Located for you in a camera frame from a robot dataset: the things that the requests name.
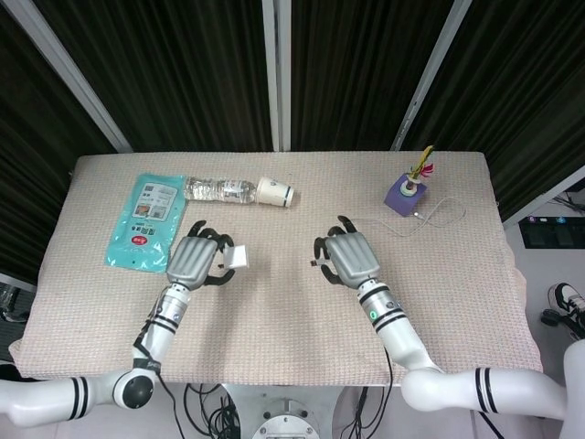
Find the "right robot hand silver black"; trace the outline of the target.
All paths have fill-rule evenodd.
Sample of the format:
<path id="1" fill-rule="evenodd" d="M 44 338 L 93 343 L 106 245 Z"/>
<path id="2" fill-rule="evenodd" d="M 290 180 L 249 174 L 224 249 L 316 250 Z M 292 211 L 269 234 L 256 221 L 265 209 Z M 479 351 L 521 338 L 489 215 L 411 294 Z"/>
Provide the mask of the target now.
<path id="1" fill-rule="evenodd" d="M 380 264 L 365 236 L 346 216 L 338 216 L 341 226 L 333 226 L 325 237 L 314 240 L 312 266 L 319 266 L 326 281 L 357 290 L 378 277 Z"/>

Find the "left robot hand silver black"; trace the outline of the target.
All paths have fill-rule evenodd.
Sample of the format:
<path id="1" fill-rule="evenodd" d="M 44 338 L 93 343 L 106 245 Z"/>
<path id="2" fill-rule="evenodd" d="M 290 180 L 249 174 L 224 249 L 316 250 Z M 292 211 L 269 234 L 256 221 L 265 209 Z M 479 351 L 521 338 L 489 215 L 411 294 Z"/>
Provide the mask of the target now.
<path id="1" fill-rule="evenodd" d="M 234 242 L 228 234 L 205 228 L 206 224 L 205 220 L 195 222 L 178 243 L 166 268 L 170 284 L 180 284 L 189 291 L 195 291 L 204 285 L 224 285 L 234 276 L 234 269 L 226 269 L 221 276 L 209 273 L 216 253 L 223 254 Z"/>

